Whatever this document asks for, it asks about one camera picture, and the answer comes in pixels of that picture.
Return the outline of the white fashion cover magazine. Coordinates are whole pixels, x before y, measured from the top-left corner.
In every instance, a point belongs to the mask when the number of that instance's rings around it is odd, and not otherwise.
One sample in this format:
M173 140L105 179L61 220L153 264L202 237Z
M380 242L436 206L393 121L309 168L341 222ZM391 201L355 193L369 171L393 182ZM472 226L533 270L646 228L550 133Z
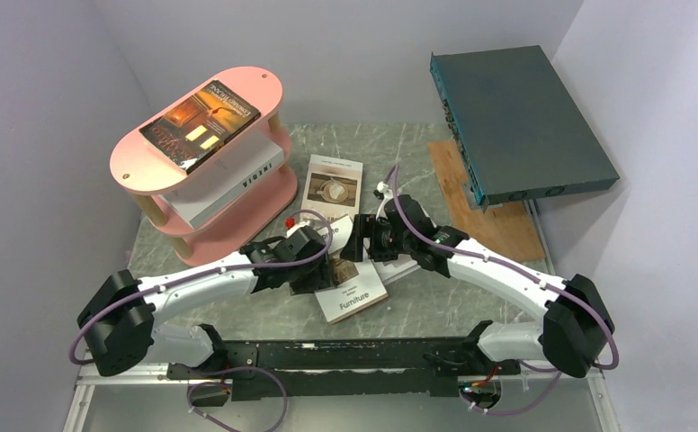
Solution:
M393 261L374 262L373 266L384 285L392 284L420 268L418 263L408 255L399 255Z

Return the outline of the white Decorate Furniture book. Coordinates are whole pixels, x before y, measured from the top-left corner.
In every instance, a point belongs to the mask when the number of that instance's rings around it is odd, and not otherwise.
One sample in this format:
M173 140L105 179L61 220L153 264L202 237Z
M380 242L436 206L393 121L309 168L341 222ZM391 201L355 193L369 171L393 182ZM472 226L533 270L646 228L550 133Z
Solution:
M335 324L358 311L384 300L387 290L378 271L362 249L362 260L353 262L340 257L353 228L353 218L345 215L331 222L333 241L328 250L328 262L335 288L315 293L328 324Z

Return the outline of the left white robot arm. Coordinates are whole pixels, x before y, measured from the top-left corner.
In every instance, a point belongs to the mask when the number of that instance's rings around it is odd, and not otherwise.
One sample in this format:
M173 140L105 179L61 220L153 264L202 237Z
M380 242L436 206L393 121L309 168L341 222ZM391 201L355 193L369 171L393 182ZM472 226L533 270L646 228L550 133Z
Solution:
M330 286L327 251L333 236L311 227L286 237L252 242L237 252L174 274L136 278L128 270L109 276L77 318L86 359L103 377L142 363L185 365L205 378L229 365L228 350L210 324L183 328L170 320L231 297L288 284L313 293Z

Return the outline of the beige cup cover book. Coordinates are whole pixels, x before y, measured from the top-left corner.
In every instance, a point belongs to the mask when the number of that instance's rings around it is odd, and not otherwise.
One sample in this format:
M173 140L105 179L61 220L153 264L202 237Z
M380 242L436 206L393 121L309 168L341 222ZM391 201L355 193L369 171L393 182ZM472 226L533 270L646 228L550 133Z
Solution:
M301 209L329 221L353 217L360 210L362 172L362 162L311 155Z

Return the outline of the dark orange Edward Tulane novel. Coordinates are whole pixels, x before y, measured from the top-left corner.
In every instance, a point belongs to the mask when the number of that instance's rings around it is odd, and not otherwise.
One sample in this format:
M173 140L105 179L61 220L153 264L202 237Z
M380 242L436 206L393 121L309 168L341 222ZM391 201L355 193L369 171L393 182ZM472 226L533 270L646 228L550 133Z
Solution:
M190 174L260 116L251 103L214 79L139 132Z

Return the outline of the white Insoia travel book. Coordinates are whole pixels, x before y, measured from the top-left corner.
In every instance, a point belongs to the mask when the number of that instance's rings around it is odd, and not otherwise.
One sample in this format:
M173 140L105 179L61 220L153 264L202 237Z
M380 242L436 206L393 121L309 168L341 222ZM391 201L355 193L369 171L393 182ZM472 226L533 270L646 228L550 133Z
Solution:
M255 132L196 179L162 195L161 200L188 225L198 229L284 160L280 146L263 133Z

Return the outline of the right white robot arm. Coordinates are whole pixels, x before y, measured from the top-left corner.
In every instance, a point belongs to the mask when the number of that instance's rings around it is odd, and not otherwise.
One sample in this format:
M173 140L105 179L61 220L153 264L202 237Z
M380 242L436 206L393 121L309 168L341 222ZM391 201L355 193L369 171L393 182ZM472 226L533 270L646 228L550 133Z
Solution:
M493 252L465 232L432 222L409 195L381 216L358 214L341 252L344 260L374 263L410 257L420 268L474 284L521 308L532 321L481 321L462 342L457 360L475 374L503 361L544 361L583 378L599 364L614 324L595 284L545 274Z

